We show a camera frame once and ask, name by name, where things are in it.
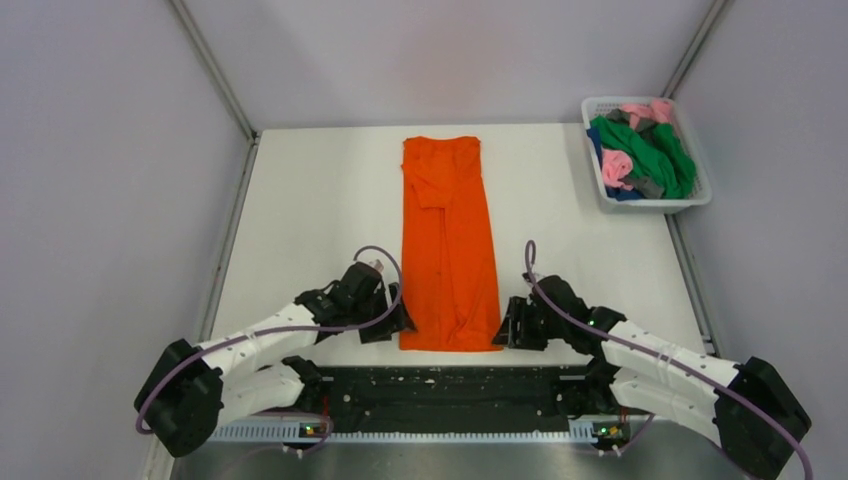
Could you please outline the orange t-shirt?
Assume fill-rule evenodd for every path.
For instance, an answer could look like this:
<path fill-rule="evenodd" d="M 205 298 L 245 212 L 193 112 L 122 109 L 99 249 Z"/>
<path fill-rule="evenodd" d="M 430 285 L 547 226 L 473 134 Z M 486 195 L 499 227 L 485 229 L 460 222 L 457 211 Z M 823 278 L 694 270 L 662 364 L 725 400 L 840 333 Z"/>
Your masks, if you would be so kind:
<path fill-rule="evenodd" d="M 403 299 L 415 324 L 408 351 L 488 352 L 501 324 L 481 142 L 403 143 Z"/>

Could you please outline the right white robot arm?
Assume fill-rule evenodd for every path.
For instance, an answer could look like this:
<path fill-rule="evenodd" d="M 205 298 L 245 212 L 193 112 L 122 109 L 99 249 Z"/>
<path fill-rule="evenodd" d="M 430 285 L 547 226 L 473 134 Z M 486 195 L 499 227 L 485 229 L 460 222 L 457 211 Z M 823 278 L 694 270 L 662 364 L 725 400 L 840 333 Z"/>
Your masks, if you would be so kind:
<path fill-rule="evenodd" d="M 642 328 L 624 314 L 588 306 L 558 276 L 530 283 L 510 299 L 492 342 L 543 351 L 562 340 L 590 357 L 582 404 L 670 420 L 709 440 L 746 474 L 776 479 L 812 421 L 776 369 L 696 353 Z"/>

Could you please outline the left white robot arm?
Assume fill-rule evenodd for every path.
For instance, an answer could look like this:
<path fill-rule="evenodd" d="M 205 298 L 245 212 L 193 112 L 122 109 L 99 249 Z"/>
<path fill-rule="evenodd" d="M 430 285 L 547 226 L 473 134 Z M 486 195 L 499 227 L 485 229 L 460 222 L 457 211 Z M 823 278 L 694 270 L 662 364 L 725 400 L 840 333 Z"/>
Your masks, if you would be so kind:
<path fill-rule="evenodd" d="M 386 282 L 377 262 L 356 261 L 341 279 L 302 292 L 250 327 L 197 344 L 170 343 L 134 400 L 137 431 L 179 458 L 233 421 L 276 408 L 314 410 L 322 376 L 298 350 L 349 331 L 366 342 L 411 328 L 403 287 Z"/>

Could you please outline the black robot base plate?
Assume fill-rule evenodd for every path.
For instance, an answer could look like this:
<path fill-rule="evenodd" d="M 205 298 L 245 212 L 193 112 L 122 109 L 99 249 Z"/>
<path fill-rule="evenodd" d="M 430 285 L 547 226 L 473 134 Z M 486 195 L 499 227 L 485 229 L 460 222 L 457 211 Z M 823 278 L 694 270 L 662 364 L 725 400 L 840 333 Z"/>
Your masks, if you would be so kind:
<path fill-rule="evenodd" d="M 291 406 L 336 434 L 565 432 L 591 416 L 633 418 L 575 366 L 320 367 Z"/>

